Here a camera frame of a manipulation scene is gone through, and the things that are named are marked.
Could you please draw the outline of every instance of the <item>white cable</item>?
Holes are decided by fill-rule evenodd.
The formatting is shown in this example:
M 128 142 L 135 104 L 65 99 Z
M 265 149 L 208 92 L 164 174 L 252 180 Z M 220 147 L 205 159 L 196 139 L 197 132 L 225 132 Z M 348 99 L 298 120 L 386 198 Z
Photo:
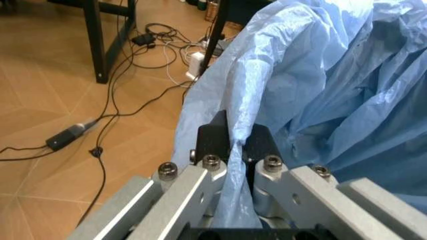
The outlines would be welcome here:
M 164 54 L 164 57 L 166 58 L 166 75 L 167 75 L 167 77 L 169 78 L 169 80 L 172 82 L 172 83 L 174 83 L 175 85 L 181 85 L 181 83 L 179 83 L 179 82 L 177 82 L 172 76 L 171 76 L 171 74 L 170 74 L 170 72 L 169 72 L 169 56 L 168 56 L 168 54 L 166 53 L 166 47 L 168 46 L 168 44 L 171 44 L 171 43 L 183 43 L 184 41 L 181 41 L 181 40 L 174 40 L 174 41 L 168 41 L 168 42 L 166 42 L 165 44 L 164 44 L 164 46 L 163 46 L 163 54 Z M 199 46 L 199 43 L 190 43 L 190 45 L 191 46 Z M 181 85 L 180 87 L 182 87 L 182 88 L 188 88 L 189 86 L 184 86 L 184 85 Z

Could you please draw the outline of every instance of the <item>black cable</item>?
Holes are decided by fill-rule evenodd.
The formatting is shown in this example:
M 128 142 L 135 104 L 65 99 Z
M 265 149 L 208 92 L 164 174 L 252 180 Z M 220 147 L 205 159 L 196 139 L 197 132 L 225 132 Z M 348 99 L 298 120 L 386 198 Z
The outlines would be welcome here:
M 50 151 L 41 155 L 37 155 L 37 156 L 28 156 L 28 157 L 20 157 L 20 158 L 3 158 L 0 159 L 0 162 L 14 162 L 14 161 L 22 161 L 22 160 L 31 160 L 31 159 L 38 159 L 47 155 L 51 155 L 53 154 L 54 151 Z
M 48 145 L 43 145 L 43 146 L 37 146 L 37 147 L 23 147 L 23 148 L 15 148 L 13 146 L 7 146 L 5 148 L 3 148 L 2 150 L 0 150 L 0 154 L 3 153 L 4 151 L 10 149 L 10 150 L 15 150 L 15 151 L 23 151 L 23 150 L 37 150 L 37 149 L 44 149 L 46 148 Z
M 156 46 L 166 46 L 167 48 L 171 49 L 172 52 L 173 52 L 173 59 L 171 61 L 169 61 L 169 63 L 165 63 L 165 64 L 160 65 L 160 66 L 143 66 L 143 65 L 136 64 L 136 63 L 133 63 L 133 65 L 135 67 L 142 68 L 142 69 L 161 69 L 161 68 L 166 67 L 167 65 L 171 65 L 173 62 L 175 62 L 175 60 L 177 60 L 178 55 L 175 52 L 175 50 L 169 44 L 168 45 L 166 45 L 166 44 L 156 44 Z

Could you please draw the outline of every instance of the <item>metal frame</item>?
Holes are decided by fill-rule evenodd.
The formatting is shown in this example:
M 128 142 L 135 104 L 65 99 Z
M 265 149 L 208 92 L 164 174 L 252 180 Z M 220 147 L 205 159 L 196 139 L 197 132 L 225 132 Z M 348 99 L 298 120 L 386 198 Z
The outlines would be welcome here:
M 121 47 L 126 42 L 130 30 L 135 27 L 135 0 L 127 0 L 127 7 L 106 2 L 98 2 L 98 0 L 47 1 L 83 9 L 96 82 L 101 84 L 108 83 L 109 72 L 121 51 Z M 127 17 L 124 25 L 107 51 L 104 49 L 101 12 Z

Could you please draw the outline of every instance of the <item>blue plastic bag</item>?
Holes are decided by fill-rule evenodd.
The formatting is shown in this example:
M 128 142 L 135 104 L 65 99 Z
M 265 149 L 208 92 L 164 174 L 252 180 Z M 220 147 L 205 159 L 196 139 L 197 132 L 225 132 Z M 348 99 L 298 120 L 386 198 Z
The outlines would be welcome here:
M 427 209 L 427 10 L 420 0 L 278 0 L 260 10 L 191 88 L 172 161 L 226 110 L 231 153 L 213 227 L 261 227 L 242 163 L 269 127 L 290 167 L 368 177 Z

